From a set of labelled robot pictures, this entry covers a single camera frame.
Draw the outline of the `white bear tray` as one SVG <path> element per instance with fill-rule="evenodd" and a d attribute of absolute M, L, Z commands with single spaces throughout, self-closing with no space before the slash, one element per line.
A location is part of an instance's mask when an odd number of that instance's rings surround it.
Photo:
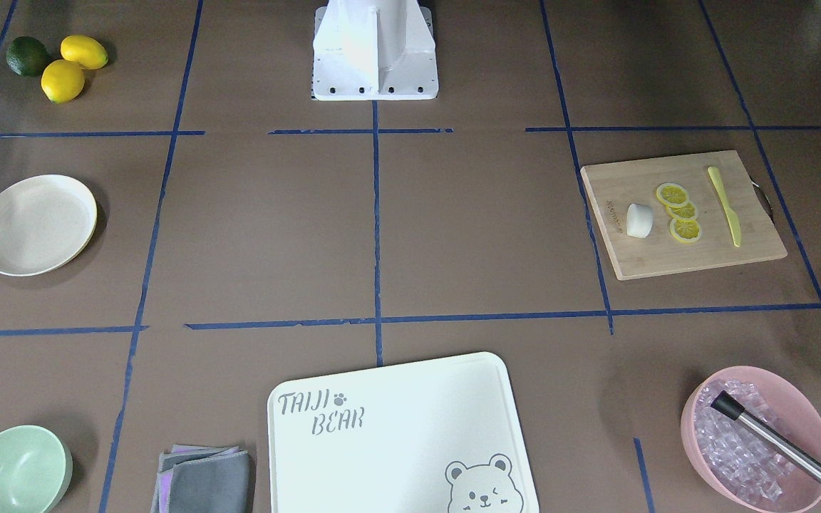
<path fill-rule="evenodd" d="M 537 512 L 493 353 L 290 380 L 267 401 L 274 512 Z"/>

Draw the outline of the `green bowl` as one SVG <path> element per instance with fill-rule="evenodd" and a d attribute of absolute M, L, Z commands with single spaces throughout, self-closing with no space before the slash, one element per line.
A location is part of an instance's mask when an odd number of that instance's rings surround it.
<path fill-rule="evenodd" d="M 38 425 L 0 432 L 0 512 L 50 512 L 73 476 L 68 446 Z"/>

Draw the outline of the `yellow lemon far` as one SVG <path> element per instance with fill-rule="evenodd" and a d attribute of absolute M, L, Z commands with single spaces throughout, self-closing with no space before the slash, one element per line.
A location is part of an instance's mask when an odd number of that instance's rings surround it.
<path fill-rule="evenodd" d="M 78 63 L 84 69 L 101 69 L 108 65 L 108 50 L 91 36 L 73 33 L 60 43 L 60 55 L 65 61 Z"/>

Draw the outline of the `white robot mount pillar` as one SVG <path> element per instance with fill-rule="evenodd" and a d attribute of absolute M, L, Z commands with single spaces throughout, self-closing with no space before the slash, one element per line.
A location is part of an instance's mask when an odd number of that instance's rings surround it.
<path fill-rule="evenodd" d="M 312 46 L 315 100 L 438 96 L 433 15 L 418 1 L 329 1 L 315 12 Z"/>

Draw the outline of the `lemon slice middle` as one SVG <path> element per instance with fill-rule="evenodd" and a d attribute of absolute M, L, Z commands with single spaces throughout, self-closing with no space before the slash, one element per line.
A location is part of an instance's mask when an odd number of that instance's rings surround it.
<path fill-rule="evenodd" d="M 677 207 L 666 207 L 666 213 L 678 222 L 695 222 L 698 218 L 696 205 L 693 201 L 687 201 Z"/>

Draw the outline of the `lemon slice top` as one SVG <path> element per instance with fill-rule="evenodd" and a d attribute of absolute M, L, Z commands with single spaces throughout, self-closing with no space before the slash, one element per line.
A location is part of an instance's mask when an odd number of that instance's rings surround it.
<path fill-rule="evenodd" d="M 655 189 L 655 196 L 665 207 L 678 209 L 690 202 L 687 189 L 674 182 L 665 182 Z"/>

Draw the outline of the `yellow plastic knife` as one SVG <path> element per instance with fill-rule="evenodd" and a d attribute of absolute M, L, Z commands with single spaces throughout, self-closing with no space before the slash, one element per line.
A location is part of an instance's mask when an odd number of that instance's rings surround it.
<path fill-rule="evenodd" d="M 732 205 L 730 204 L 730 199 L 728 198 L 726 191 L 726 185 L 721 177 L 721 171 L 716 166 L 708 166 L 707 173 L 709 175 L 709 179 L 711 180 L 711 185 L 713 185 L 716 190 L 717 198 L 721 204 L 721 210 L 723 210 L 724 217 L 726 217 L 726 223 L 728 225 L 730 237 L 732 237 L 733 246 L 739 248 L 743 243 L 742 227 L 740 227 L 738 214 L 734 211 Z"/>

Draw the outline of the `wooden cutting board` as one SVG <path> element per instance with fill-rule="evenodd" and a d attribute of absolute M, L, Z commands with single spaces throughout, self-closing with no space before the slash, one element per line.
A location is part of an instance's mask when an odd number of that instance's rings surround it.
<path fill-rule="evenodd" d="M 581 176 L 622 281 L 788 254 L 735 150 L 587 165 Z"/>

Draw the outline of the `beige round plate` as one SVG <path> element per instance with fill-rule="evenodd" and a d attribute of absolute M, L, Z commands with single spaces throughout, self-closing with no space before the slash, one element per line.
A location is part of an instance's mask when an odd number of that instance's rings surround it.
<path fill-rule="evenodd" d="M 42 275 L 75 259 L 98 221 L 91 189 L 65 175 L 37 175 L 0 192 L 0 275 Z"/>

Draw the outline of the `dark green avocado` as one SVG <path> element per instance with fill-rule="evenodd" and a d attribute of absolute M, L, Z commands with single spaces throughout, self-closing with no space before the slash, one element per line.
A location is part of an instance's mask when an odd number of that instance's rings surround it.
<path fill-rule="evenodd" d="M 21 77 L 39 77 L 51 62 L 48 49 L 31 36 L 15 38 L 6 50 L 6 64 Z"/>

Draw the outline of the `white steamed bun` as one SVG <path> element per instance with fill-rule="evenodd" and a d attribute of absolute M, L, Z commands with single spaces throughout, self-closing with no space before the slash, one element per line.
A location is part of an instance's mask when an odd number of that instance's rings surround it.
<path fill-rule="evenodd" d="M 626 234 L 633 238 L 646 238 L 652 231 L 654 214 L 647 204 L 630 204 L 626 209 Z"/>

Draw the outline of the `yellow lemon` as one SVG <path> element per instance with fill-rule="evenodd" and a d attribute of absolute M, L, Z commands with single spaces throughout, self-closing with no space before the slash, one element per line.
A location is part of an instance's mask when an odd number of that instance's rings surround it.
<path fill-rule="evenodd" d="M 108 50 L 91 36 L 73 33 L 60 43 L 60 55 L 65 61 L 78 63 L 84 69 L 101 69 L 108 65 Z"/>
<path fill-rule="evenodd" d="M 81 65 L 73 61 L 53 61 L 41 75 L 43 94 L 54 104 L 62 104 L 81 94 L 85 85 L 85 74 Z"/>

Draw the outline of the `lemon slice bottom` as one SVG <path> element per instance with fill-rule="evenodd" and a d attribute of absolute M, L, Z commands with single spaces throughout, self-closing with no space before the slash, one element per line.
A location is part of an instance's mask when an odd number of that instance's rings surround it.
<path fill-rule="evenodd" d="M 695 220 L 671 219 L 668 230 L 682 244 L 696 243 L 703 236 L 703 228 Z"/>

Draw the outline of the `yellow lemon near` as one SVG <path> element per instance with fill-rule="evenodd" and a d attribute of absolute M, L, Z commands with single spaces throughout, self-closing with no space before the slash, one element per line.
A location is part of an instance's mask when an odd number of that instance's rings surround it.
<path fill-rule="evenodd" d="M 73 61 L 53 61 L 41 75 L 43 94 L 54 104 L 62 104 L 81 94 L 85 85 L 85 74 L 81 65 Z"/>

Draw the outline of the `lemon slice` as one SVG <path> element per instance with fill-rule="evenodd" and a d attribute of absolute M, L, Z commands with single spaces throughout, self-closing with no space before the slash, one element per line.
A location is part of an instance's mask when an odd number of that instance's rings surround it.
<path fill-rule="evenodd" d="M 693 201 L 687 201 L 677 207 L 666 207 L 666 213 L 678 222 L 695 222 L 698 218 L 696 205 Z"/>
<path fill-rule="evenodd" d="M 682 244 L 696 243 L 703 236 L 703 228 L 695 220 L 671 219 L 668 230 Z"/>
<path fill-rule="evenodd" d="M 674 182 L 665 182 L 655 189 L 655 196 L 665 207 L 678 209 L 690 202 L 687 189 Z"/>

